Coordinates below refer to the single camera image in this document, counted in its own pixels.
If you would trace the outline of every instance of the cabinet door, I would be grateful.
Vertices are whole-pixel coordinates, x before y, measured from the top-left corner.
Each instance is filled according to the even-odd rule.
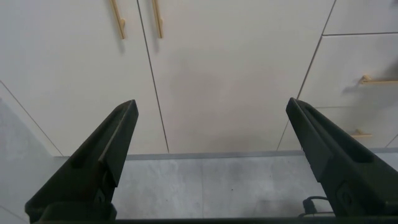
[[[170,153],[275,151],[332,4],[140,0]]]
[[[398,32],[397,0],[336,0],[324,34]]]
[[[322,37],[300,100],[312,106],[398,106],[398,34]],[[361,83],[364,75],[374,81]]]
[[[368,148],[384,148],[398,133],[398,107],[395,106],[385,108],[319,108],[317,110]],[[300,149],[299,140],[289,122],[278,151]]]
[[[389,148],[398,148],[398,137],[395,137],[394,140],[387,146]]]
[[[118,104],[135,99],[129,154],[167,153],[136,1],[3,1],[0,79],[64,155]]]

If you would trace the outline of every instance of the drawer handle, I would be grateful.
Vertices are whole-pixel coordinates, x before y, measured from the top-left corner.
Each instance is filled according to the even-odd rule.
[[[152,7],[154,8],[155,23],[158,38],[163,38],[163,19],[160,18],[159,4],[157,0],[152,0]]]
[[[120,33],[120,38],[123,40],[125,38],[125,34],[124,34],[124,24],[126,23],[126,21],[124,19],[120,19],[120,14],[119,14],[119,9],[118,9],[118,5],[116,4],[116,0],[109,0],[111,5],[112,5],[112,9],[114,12],[114,16],[116,21],[118,22],[118,28],[119,28],[119,33]]]
[[[372,134],[365,134],[360,129],[355,130],[354,134],[350,134],[353,138],[369,138],[372,137]]]
[[[361,84],[398,84],[398,80],[373,80],[369,75],[364,75]]]

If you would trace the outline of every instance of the drawer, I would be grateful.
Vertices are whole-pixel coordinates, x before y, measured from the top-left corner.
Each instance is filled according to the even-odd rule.
[[[398,34],[322,37],[299,99],[313,107],[398,106]]]
[[[367,148],[384,148],[398,133],[398,107],[363,110],[361,108],[320,108],[317,109],[328,119]],[[356,130],[369,135],[358,135]],[[286,127],[279,151],[300,150],[301,146],[292,125]]]
[[[398,32],[396,0],[337,0],[324,34]]]
[[[392,142],[387,146],[389,148],[398,148],[398,136],[392,140]]]

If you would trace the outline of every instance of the cabinet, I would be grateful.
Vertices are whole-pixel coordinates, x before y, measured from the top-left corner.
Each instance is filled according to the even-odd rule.
[[[324,34],[398,32],[396,0],[336,0]]]
[[[135,99],[129,154],[167,153],[136,1],[3,1],[0,80],[64,156],[118,104]]]
[[[368,148],[386,147],[398,133],[398,107],[317,109],[355,140]],[[292,125],[286,127],[278,151],[301,150]]]
[[[276,150],[332,5],[139,0],[170,153]]]
[[[394,138],[394,140],[388,145],[389,148],[398,148],[398,138]]]
[[[360,82],[398,80],[397,65],[398,34],[322,37],[299,99],[313,107],[398,106],[398,82]]]
[[[347,133],[371,134],[356,138],[364,146],[387,147],[398,133],[397,58],[398,34],[324,36],[299,99]],[[363,83],[364,75],[375,82]],[[278,150],[297,149],[289,123]]]

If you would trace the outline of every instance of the white cabinet door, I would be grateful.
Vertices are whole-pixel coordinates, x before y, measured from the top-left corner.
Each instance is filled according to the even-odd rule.
[[[140,0],[170,153],[275,151],[332,4]]]
[[[398,32],[397,0],[336,0],[323,34]]]
[[[313,107],[398,106],[398,83],[360,83],[398,80],[398,34],[322,37],[305,80],[300,100]]]
[[[398,136],[392,140],[392,142],[387,146],[389,148],[398,148]]]
[[[0,80],[64,155],[118,104],[135,99],[129,154],[167,153],[136,1],[2,1]]]
[[[368,148],[384,148],[398,133],[398,107],[319,108],[317,110],[348,134],[355,134],[355,140]],[[357,129],[371,136],[358,135]],[[300,149],[299,140],[289,122],[278,151]]]

